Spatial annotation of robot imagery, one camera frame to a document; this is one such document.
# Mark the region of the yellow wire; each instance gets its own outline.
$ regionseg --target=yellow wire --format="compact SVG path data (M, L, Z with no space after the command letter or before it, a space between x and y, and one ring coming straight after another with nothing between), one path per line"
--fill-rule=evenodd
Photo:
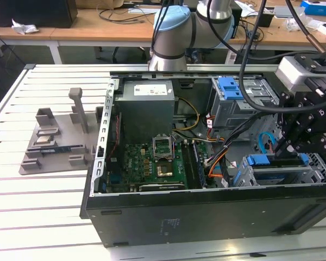
M194 123L193 125L191 125L191 126L189 126L189 127L173 129L173 131L187 131L187 130L189 130L189 129L194 128L194 127L198 124L198 122L199 122L199 112L197 111L196 107L194 107L194 106L192 105L192 103L190 103L188 100L186 100L185 98L181 98L181 97L178 97L178 98L179 98L180 100L183 100L184 102L186 102L189 106L191 106L191 108L192 108L192 109L196 112L196 114L197 114L197 119L196 119L196 121L195 121L195 123Z

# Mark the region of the green circuit board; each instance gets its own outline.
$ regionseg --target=green circuit board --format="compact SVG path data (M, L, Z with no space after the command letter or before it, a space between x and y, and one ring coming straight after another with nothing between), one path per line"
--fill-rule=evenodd
M158 148L156 151L166 153L167 149ZM182 184L186 185L186 175L180 144L175 144L174 154L175 157L171 162L155 162L152 144L126 144L123 159L125 170L123 177L124 183L182 182ZM172 174L159 175L157 167L161 165L170 165L172 167Z
M183 150L180 142L172 143L172 156L167 158L154 158L153 144L126 144L121 160L121 172L111 171L105 179L106 186L111 188L112 192L136 192L141 185L181 184L188 189L188 180L191 173L186 173L186 164L196 157L183 157ZM157 142L156 153L169 153L169 142ZM196 150L199 161L203 162L207 158L207 147L203 142L196 143Z

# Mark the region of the metal table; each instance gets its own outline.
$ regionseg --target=metal table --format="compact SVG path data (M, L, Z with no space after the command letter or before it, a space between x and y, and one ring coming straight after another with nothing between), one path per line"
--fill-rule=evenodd
M71 112L70 87L83 88L85 111L103 104L109 71L146 65L37 65L23 70L0 103L0 260L326 260L326 219L301 235L104 248L90 220L79 218L86 171L20 176L19 165L39 108ZM237 65L189 70L238 71ZM275 66L249 65L248 71ZM220 218L215 226L226 226Z

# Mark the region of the orange wire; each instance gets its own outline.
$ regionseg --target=orange wire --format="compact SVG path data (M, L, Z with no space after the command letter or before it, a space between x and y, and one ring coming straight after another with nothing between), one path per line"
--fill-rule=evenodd
M207 120L212 120L212 119L214 119L215 118L215 116L210 116L209 118L206 118ZM211 132L211 129L209 129L208 130L208 133L206 134L206 137L208 138L208 140L210 140L210 141L216 141L217 139L216 138L212 138L211 136L210 136L210 132Z
M271 143L269 143L269 150L270 150L271 153L274 153L273 152L273 147L272 147L272 144Z
M222 159L223 156L225 156L225 154L227 153L228 150L226 150L224 153L222 153L221 156L218 157L218 159L214 162L214 164L212 165L210 171L209 171L209 174L208 174L208 177L222 177L223 178L223 175L222 174L212 174L212 171L214 170L216 164L219 162L220 159Z

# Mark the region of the white sticker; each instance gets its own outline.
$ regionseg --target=white sticker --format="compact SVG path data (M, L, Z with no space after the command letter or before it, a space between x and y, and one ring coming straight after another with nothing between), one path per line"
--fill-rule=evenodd
M221 184L222 184L225 188L228 188L228 182L227 182L224 178L222 178L222 180L221 180Z
M235 168L235 167L237 167L237 162L235 162L235 161L232 161L232 162L230 163L230 165L228 166L229 169L233 169L233 168Z
M41 150L40 152L46 152L46 153L48 153L48 152L55 152L55 150Z
M134 86L134 96L146 96L146 95L168 95L167 85L138 84Z
M208 128L212 128L212 120L206 120L206 124L208 125Z

